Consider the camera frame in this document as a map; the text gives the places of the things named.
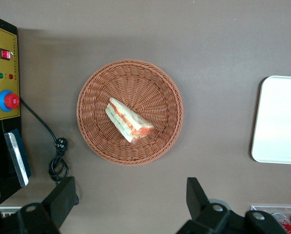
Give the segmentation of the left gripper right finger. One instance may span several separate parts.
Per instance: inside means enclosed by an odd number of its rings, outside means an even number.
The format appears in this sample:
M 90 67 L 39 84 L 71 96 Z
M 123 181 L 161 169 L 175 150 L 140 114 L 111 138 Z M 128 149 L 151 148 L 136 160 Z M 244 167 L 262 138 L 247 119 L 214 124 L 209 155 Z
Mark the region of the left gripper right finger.
M 211 203 L 197 178 L 187 178 L 186 202 L 191 219 L 178 234 L 224 234 L 230 220 L 230 211 L 223 204 Z

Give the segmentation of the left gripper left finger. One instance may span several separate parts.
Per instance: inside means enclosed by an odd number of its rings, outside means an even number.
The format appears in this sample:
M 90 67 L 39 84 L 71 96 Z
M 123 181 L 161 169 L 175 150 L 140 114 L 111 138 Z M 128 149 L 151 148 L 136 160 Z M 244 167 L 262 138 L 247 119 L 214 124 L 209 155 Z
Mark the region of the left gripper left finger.
M 77 203 L 73 176 L 65 178 L 41 202 L 23 206 L 17 212 L 21 234 L 59 234 L 60 227 Z

